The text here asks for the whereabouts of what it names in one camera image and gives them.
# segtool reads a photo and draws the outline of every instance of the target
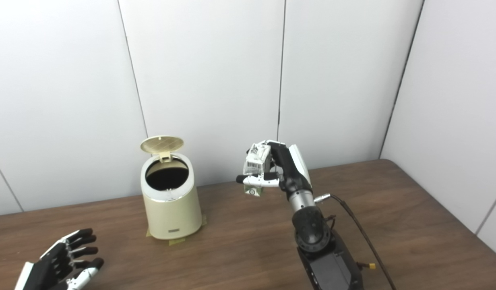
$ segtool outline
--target trash can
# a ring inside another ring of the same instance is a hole
[[[143,165],[141,190],[149,231],[157,239],[185,237],[202,225],[191,161],[174,153],[183,145],[182,139],[172,136],[155,136],[141,143],[143,151],[155,155]]]

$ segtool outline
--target robotic hand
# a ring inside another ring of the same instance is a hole
[[[272,166],[283,174],[265,172],[261,175],[237,176],[241,184],[275,187],[286,193],[293,209],[292,223],[298,255],[315,290],[362,290],[360,266],[353,260],[341,237],[327,226],[312,197],[309,173],[296,145],[265,140],[269,145]]]
[[[15,290],[80,290],[101,266],[103,259],[96,258],[92,262],[78,260],[83,255],[97,253],[93,246],[80,246],[96,241],[92,229],[75,231],[59,239],[36,263],[26,262]],[[75,269],[82,269],[74,277],[66,279]]]

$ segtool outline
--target black cable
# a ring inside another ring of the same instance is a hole
[[[395,287],[395,284],[393,283],[393,280],[391,279],[391,276],[388,273],[388,269],[386,269],[386,266],[384,266],[384,263],[382,262],[382,260],[380,259],[380,256],[377,253],[377,250],[375,250],[375,247],[373,247],[373,244],[370,241],[370,238],[368,237],[368,235],[366,235],[366,232],[364,231],[364,229],[362,229],[361,224],[359,223],[359,221],[357,220],[357,218],[355,217],[355,215],[351,211],[350,207],[341,198],[338,198],[337,196],[335,196],[333,194],[331,194],[330,197],[333,198],[333,199],[335,199],[337,202],[339,202],[339,204],[341,206],[343,206],[343,208],[345,209],[345,211],[353,219],[353,221],[357,225],[357,228],[359,228],[359,231],[361,232],[362,236],[364,237],[364,239],[368,243],[368,246],[370,246],[370,249],[372,250],[373,255],[375,255],[375,258],[377,258],[377,262],[379,263],[380,267],[382,268],[382,271],[384,272],[384,275],[386,275],[386,279],[388,279],[388,282],[389,282],[389,285],[391,286],[391,289],[392,290],[397,290],[397,288]]]

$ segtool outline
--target white robotic hand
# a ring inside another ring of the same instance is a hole
[[[97,253],[93,246],[83,246],[96,241],[92,229],[75,231],[59,239],[36,263],[26,262],[15,290],[80,290],[101,266],[103,259],[96,258],[92,262],[79,260],[83,255]],[[73,270],[82,269],[72,278],[67,278]]]

